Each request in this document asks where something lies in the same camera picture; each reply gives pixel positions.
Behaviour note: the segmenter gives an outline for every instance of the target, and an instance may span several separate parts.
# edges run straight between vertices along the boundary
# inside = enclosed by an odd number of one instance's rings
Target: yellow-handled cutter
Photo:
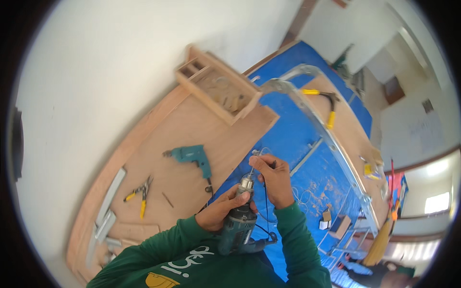
[[[146,210],[146,197],[147,197],[147,193],[149,192],[150,183],[152,183],[152,179],[149,176],[147,177],[147,180],[143,184],[141,184],[141,186],[133,190],[133,192],[128,194],[125,197],[125,199],[123,199],[123,202],[126,202],[130,200],[131,198],[133,198],[139,192],[142,192],[141,213],[139,215],[141,219],[144,219],[144,211]]]
[[[335,124],[335,101],[339,102],[339,98],[336,96],[336,94],[320,92],[319,90],[316,90],[316,89],[303,89],[302,93],[305,95],[322,95],[328,98],[328,100],[330,100],[330,105],[331,105],[330,116],[328,117],[326,127],[328,129],[333,129],[333,126]]]

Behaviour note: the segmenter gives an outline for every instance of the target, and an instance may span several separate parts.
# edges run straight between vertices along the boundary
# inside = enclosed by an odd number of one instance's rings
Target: aluminum rail
[[[328,145],[333,156],[338,161],[341,169],[343,170],[347,180],[352,186],[352,189],[360,200],[363,212],[370,224],[370,231],[374,236],[378,234],[379,223],[376,218],[372,207],[372,199],[366,193],[365,187],[361,179],[354,173],[355,168],[352,163],[349,162],[347,157],[344,155],[344,151],[341,150],[336,140],[331,135],[331,132],[325,127],[323,120],[314,111],[313,107],[306,100],[305,96],[296,88],[289,80],[299,75],[318,76],[323,75],[323,72],[315,66],[300,64],[287,73],[283,74],[280,78],[273,78],[260,86],[263,95],[271,92],[279,92],[287,94],[291,100],[298,106],[298,108],[307,116],[312,122],[314,128],[323,138],[323,141]]]

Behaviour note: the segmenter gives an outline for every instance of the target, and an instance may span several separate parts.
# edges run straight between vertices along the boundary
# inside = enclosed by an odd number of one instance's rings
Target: broom
[[[389,211],[387,212],[387,219],[384,225],[376,235],[376,238],[373,240],[373,243],[368,251],[368,254],[363,259],[362,264],[364,266],[374,266],[378,264],[386,252],[387,244],[389,243],[390,235],[392,228],[397,219],[394,219],[392,212],[395,207],[392,206],[393,193],[394,193],[394,160],[390,160],[391,169],[392,169],[392,180],[390,182],[390,199],[389,199]]]

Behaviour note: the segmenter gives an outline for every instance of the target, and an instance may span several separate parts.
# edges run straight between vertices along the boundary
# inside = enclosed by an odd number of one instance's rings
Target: teal power drill
[[[205,191],[211,193],[211,198],[213,199],[213,187],[210,180],[211,168],[205,150],[203,150],[203,145],[174,148],[163,152],[163,156],[174,157],[178,162],[195,162],[197,167],[202,169],[203,179],[208,180],[208,186]]]
[[[262,251],[269,244],[277,243],[277,235],[274,232],[268,232],[267,239],[253,240],[251,233],[256,225],[257,216],[250,208],[250,202],[253,198],[254,181],[251,174],[243,178],[238,186],[236,197],[243,192],[250,192],[250,199],[244,205],[229,211],[224,219],[223,232],[218,243],[218,252],[223,256],[233,254],[255,253]]]

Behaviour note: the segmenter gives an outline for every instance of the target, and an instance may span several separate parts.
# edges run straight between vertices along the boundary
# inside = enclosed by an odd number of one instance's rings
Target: green long-sleeve shirt
[[[87,287],[331,287],[320,264],[306,216],[294,203],[275,210],[287,264],[285,283],[254,254],[221,256],[220,236],[203,230],[192,216],[123,250]]]

